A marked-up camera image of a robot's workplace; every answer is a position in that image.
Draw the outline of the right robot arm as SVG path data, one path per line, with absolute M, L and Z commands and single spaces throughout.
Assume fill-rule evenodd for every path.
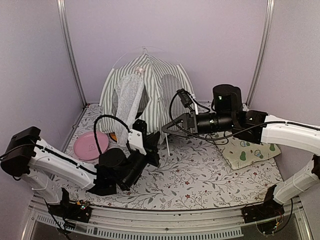
M 162 131 L 172 135 L 195 137 L 209 141 L 207 134 L 226 133 L 218 137 L 222 141 L 231 137 L 253 144 L 275 144 L 287 156 L 282 160 L 302 163 L 290 164 L 287 179 L 271 186 L 265 195 L 258 213 L 269 218 L 279 206 L 303 194 L 320 183 L 320 127 L 287 120 L 267 112 L 244 110 L 242 92 L 231 84 L 216 85 L 212 89 L 211 108 L 197 113 L 192 105 L 200 106 L 191 93 L 181 88 L 170 100 L 168 116 L 170 122 Z

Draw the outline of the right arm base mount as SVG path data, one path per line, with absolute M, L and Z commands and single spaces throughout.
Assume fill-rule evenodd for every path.
M 245 223 L 258 222 L 275 217 L 280 217 L 279 220 L 270 220 L 259 223 L 257 229 L 264 235 L 275 234 L 280 225 L 280 221 L 285 213 L 283 204 L 279 204 L 273 200 L 274 190 L 276 185 L 270 187 L 264 197 L 263 203 L 249 203 L 241 209 L 241 214 Z

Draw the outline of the striped fabric pet tent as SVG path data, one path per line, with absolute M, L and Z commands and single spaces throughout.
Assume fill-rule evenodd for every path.
M 159 144 L 166 134 L 162 127 L 185 113 L 184 108 L 170 102 L 179 89 L 193 93 L 191 80 L 184 69 L 157 58 L 144 49 L 142 54 L 119 68 L 113 67 L 103 85 L 99 107 L 103 115 L 112 115 L 131 127 L 129 115 L 147 123 L 147 133 L 160 132 Z

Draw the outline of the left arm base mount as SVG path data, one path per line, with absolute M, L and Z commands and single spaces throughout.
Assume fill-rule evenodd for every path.
M 69 192 L 64 188 L 61 188 L 61 190 L 62 199 L 58 204 L 49 204 L 48 212 L 54 216 L 61 217 L 63 220 L 88 223 L 92 215 L 90 203 L 83 200 L 71 202 Z

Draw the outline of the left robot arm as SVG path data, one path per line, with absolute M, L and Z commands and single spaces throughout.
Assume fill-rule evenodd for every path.
M 74 213 L 74 205 L 68 201 L 68 191 L 58 188 L 49 174 L 104 197 L 116 194 L 118 189 L 129 191 L 148 164 L 155 167 L 160 164 L 160 132 L 146 135 L 143 130 L 131 129 L 127 141 L 130 154 L 113 147 L 99 154 L 97 164 L 77 160 L 57 150 L 40 137 L 40 132 L 32 126 L 12 136 L 0 157 L 0 168 L 27 182 L 63 217 Z

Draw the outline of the avocado print cushion mat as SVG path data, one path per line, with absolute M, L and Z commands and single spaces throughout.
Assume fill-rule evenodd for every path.
M 214 143 L 232 170 L 239 170 L 281 154 L 280 148 L 274 143 L 255 144 L 234 137 L 215 140 Z

